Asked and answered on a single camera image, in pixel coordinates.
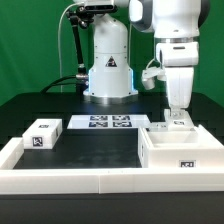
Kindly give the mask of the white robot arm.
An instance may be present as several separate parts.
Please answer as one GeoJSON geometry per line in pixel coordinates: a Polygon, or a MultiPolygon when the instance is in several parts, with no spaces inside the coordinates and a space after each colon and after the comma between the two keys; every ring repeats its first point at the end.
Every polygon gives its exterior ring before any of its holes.
{"type": "Polygon", "coordinates": [[[194,68],[199,63],[199,28],[210,0],[73,0],[82,26],[93,26],[93,64],[86,100],[123,103],[138,96],[134,61],[148,50],[157,66],[142,71],[145,89],[166,83],[169,111],[189,107],[194,68]]]}

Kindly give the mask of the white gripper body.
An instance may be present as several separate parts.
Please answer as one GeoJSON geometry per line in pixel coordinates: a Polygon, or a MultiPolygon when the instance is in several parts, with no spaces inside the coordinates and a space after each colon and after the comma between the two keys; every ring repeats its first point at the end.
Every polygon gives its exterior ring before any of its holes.
{"type": "Polygon", "coordinates": [[[169,107],[176,110],[186,109],[191,100],[194,67],[199,61],[199,44],[158,43],[156,59],[166,78],[169,107]]]}

